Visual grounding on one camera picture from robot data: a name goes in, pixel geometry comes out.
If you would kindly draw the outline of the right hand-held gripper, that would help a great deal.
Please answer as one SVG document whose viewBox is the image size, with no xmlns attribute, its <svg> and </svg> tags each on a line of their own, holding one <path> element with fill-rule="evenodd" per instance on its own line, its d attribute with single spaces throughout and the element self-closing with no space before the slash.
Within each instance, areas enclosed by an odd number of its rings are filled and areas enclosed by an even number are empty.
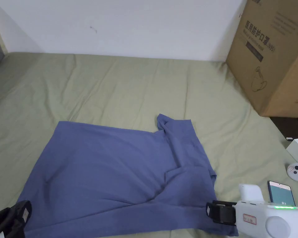
<svg viewBox="0 0 298 238">
<path fill-rule="evenodd" d="M 239 184 L 239 191 L 237 203 L 207 202 L 207 216 L 252 238 L 298 238 L 298 207 L 264 201 L 257 185 Z"/>
</svg>

